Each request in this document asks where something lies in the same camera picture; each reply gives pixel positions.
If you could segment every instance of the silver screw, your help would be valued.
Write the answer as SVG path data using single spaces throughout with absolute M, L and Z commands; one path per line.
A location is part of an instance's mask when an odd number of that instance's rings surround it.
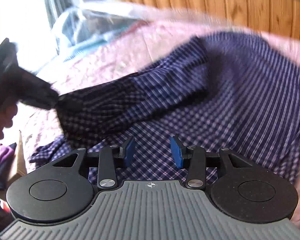
M 100 181 L 100 186 L 102 187 L 112 187 L 115 184 L 113 179 L 103 179 Z
M 201 187 L 203 186 L 203 181 L 199 179 L 191 179 L 188 181 L 190 187 Z

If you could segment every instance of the black circular motor housing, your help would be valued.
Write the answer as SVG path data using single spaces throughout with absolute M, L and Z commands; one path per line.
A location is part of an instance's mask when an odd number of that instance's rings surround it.
M 54 223 L 83 211 L 94 196 L 91 183 L 79 174 L 85 156 L 86 149 L 79 148 L 16 180 L 7 190 L 14 216 Z
M 249 223 L 263 224 L 291 218 L 298 204 L 294 186 L 271 171 L 245 160 L 250 167 L 225 165 L 225 174 L 210 188 L 213 203 L 223 213 Z M 221 161 L 231 163 L 228 155 Z

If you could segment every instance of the wooden headboard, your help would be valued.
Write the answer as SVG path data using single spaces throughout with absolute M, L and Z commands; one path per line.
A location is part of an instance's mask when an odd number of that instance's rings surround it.
M 300 39 L 300 0 L 125 0 L 157 8 L 189 8 L 235 25 Z

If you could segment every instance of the bed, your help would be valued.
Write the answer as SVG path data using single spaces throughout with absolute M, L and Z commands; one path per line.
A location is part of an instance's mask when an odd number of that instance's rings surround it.
M 50 65 L 38 76 L 53 84 L 61 94 L 105 83 L 136 72 L 167 55 L 191 36 L 220 30 L 258 32 L 269 44 L 300 66 L 300 0 L 125 0 L 160 9 L 205 12 L 230 24 L 209 26 L 198 21 L 138 20 L 119 37 L 95 48 L 84 58 Z M 38 146 L 62 133 L 54 110 L 19 105 L 14 127 L 22 132 L 27 159 Z M 26 163 L 28 172 L 33 163 Z M 300 228 L 300 171 L 295 187 L 299 203 L 292 221 Z

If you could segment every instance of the striped fabric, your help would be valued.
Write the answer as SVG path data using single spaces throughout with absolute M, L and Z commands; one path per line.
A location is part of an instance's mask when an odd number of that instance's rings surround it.
M 300 159 L 300 68 L 259 36 L 215 33 L 194 37 L 145 70 L 65 95 L 79 113 L 57 109 L 64 131 L 37 148 L 37 166 L 72 148 L 100 150 L 133 135 L 131 167 L 122 179 L 181 179 L 170 136 L 216 152 L 229 147 L 293 183 Z M 96 182 L 97 170 L 89 180 Z M 217 179 L 207 169 L 207 181 Z

